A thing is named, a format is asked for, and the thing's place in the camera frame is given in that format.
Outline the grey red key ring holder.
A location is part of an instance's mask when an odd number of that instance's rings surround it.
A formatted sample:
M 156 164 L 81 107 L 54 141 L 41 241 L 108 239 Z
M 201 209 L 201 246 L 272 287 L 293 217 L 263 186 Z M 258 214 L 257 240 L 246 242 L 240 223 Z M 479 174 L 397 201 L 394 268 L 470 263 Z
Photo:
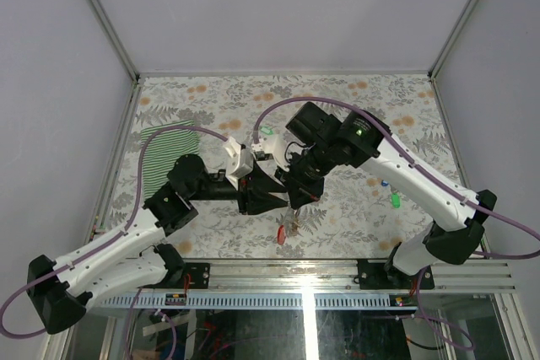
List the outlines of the grey red key ring holder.
M 277 243 L 282 246 L 289 237 L 296 237 L 300 234 L 299 210 L 289 208 L 283 215 L 278 226 Z

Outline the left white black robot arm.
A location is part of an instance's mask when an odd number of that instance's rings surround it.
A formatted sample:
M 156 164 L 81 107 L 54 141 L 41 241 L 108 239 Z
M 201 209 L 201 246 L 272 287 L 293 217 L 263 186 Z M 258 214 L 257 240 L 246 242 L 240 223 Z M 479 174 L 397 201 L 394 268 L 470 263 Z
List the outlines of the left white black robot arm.
M 55 260 L 45 255 L 32 260 L 30 301 L 46 332 L 54 335 L 96 304 L 128 290 L 183 287 L 188 283 L 185 261 L 165 238 L 197 216 L 193 201 L 236 201 L 239 213 L 258 215 L 286 207 L 280 198 L 284 191 L 247 150 L 216 173 L 207 171 L 200 156 L 184 154 L 128 224 Z

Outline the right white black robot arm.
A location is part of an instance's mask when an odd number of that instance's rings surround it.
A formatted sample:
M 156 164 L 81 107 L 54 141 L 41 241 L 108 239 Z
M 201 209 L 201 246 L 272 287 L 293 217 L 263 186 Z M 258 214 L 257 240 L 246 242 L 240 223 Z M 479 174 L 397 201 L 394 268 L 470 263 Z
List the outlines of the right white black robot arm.
M 286 127 L 304 144 L 288 168 L 275 173 L 292 208 L 317 201 L 326 175 L 348 165 L 389 182 L 431 216 L 429 228 L 391 252 L 384 269 L 391 286 L 407 286 L 435 261 L 461 265 L 480 245 L 488 217 L 483 210 L 494 208 L 496 195 L 469 190 L 429 167 L 372 114 L 350 112 L 340 121 L 307 102 Z

